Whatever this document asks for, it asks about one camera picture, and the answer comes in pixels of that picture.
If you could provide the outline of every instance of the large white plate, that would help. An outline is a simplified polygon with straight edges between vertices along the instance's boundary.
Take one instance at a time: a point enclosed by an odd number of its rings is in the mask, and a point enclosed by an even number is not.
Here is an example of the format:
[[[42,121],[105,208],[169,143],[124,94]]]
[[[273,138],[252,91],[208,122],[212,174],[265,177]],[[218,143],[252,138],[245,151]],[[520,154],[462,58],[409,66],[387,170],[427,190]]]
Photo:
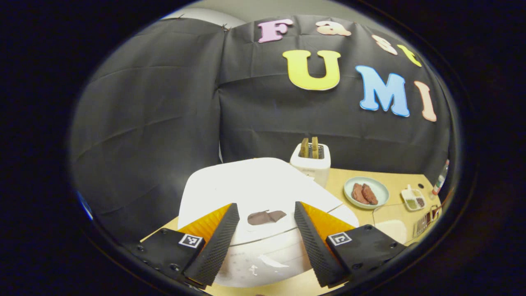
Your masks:
[[[369,185],[369,187],[371,187],[372,192],[375,194],[376,199],[378,200],[378,204],[377,205],[363,204],[353,199],[351,196],[351,192],[352,192],[352,188],[354,187],[355,183],[358,183],[360,185],[363,185],[363,184]],[[367,177],[350,178],[349,180],[347,180],[347,182],[345,182],[345,185],[343,186],[343,191],[345,192],[345,197],[347,197],[347,199],[352,204],[354,204],[355,206],[359,208],[363,208],[363,209],[370,209],[370,210],[376,209],[379,206],[383,206],[389,200],[389,190],[387,190],[387,187],[373,178],[367,178]]]

